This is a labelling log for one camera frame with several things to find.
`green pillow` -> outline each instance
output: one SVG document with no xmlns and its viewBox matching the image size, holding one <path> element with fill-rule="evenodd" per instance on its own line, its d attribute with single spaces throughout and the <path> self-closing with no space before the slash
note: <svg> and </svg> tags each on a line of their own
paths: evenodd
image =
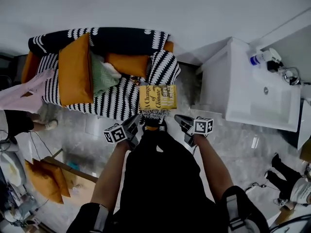
<svg viewBox="0 0 311 233">
<path fill-rule="evenodd" d="M 94 97 L 100 96 L 110 87 L 119 83 L 118 79 L 113 78 L 103 67 L 99 58 L 91 52 L 92 73 L 93 73 L 93 93 Z"/>
</svg>

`orange pillow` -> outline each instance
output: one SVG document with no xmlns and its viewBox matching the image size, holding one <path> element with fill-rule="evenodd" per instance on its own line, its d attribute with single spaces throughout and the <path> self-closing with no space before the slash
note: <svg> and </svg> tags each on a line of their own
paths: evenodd
<svg viewBox="0 0 311 233">
<path fill-rule="evenodd" d="M 107 53 L 105 62 L 121 73 L 147 78 L 148 55 L 124 55 Z"/>
<path fill-rule="evenodd" d="M 34 166 L 38 166 L 41 169 L 45 170 L 47 174 L 51 175 L 56 181 L 60 189 L 61 195 L 70 198 L 70 193 L 67 187 L 67 182 L 65 180 L 62 169 L 60 167 L 55 166 L 45 161 L 37 161 L 36 159 L 33 159 L 33 164 Z"/>
<path fill-rule="evenodd" d="M 80 36 L 59 51 L 58 68 L 59 97 L 62 106 L 93 103 L 89 33 Z"/>
<path fill-rule="evenodd" d="M 44 170 L 25 160 L 26 170 L 35 189 L 47 199 L 63 204 L 63 198 L 55 180 Z"/>
<path fill-rule="evenodd" d="M 27 59 L 24 65 L 23 73 L 21 75 L 21 82 L 26 83 L 35 76 L 38 66 L 40 64 L 41 57 L 36 56 L 31 51 L 27 55 Z"/>
<path fill-rule="evenodd" d="M 173 52 L 173 50 L 174 50 L 174 43 L 172 41 L 165 42 L 163 50 L 166 50 L 168 52 Z"/>
</svg>

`sink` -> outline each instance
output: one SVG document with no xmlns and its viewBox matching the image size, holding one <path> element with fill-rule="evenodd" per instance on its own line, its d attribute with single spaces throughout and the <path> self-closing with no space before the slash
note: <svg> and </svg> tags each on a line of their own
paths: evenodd
<svg viewBox="0 0 311 233">
<path fill-rule="evenodd" d="M 200 103 L 195 109 L 222 113 L 228 121 L 297 131 L 300 88 L 291 86 L 266 63 L 249 62 L 256 52 L 231 38 L 227 45 L 204 63 Z"/>
</svg>

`bottle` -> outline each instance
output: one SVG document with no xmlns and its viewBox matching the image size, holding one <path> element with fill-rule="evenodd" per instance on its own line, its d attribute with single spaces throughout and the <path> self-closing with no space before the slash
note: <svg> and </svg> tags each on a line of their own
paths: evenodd
<svg viewBox="0 0 311 233">
<path fill-rule="evenodd" d="M 279 63 L 281 61 L 281 56 L 275 51 L 274 49 L 270 48 L 269 50 L 266 50 L 265 52 L 261 52 L 259 54 L 256 54 L 255 56 L 250 58 L 251 64 L 253 66 L 256 66 L 260 63 L 268 62 L 268 61 L 274 61 Z"/>
</svg>

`person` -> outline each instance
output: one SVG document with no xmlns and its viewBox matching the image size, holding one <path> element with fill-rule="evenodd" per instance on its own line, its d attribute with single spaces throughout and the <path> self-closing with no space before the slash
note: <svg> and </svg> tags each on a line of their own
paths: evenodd
<svg viewBox="0 0 311 233">
<path fill-rule="evenodd" d="M 10 140 L 15 144 L 17 143 L 15 136 L 22 132 L 52 130 L 58 125 L 57 120 L 51 120 L 47 124 L 39 123 L 40 115 L 25 111 L 4 110 L 4 113 L 1 111 L 0 117 L 1 121 L 5 121 L 4 117 L 6 117 L 7 122 L 7 127 L 3 126 L 2 129 L 7 132 L 6 139 L 1 134 L 2 140 Z"/>
<path fill-rule="evenodd" d="M 165 121 L 155 131 L 143 129 L 140 143 L 126 160 L 120 209 L 113 214 L 129 150 L 126 140 L 116 145 L 90 203 L 81 207 L 67 232 L 207 232 L 213 228 L 212 232 L 227 232 L 224 221 L 229 215 L 221 216 L 220 203 L 224 193 L 232 195 L 232 188 L 240 188 L 233 186 L 228 169 L 209 141 L 203 135 L 194 135 L 215 202 L 205 195 L 195 158 L 167 133 Z M 250 201 L 245 203 L 248 205 L 255 207 Z M 262 220 L 268 232 L 263 216 Z"/>
<path fill-rule="evenodd" d="M 286 179 L 281 179 L 271 170 L 265 173 L 265 178 L 280 190 L 279 199 L 294 204 L 311 204 L 311 182 L 308 182 L 299 172 L 282 163 L 277 153 L 274 155 L 271 164 Z"/>
</svg>

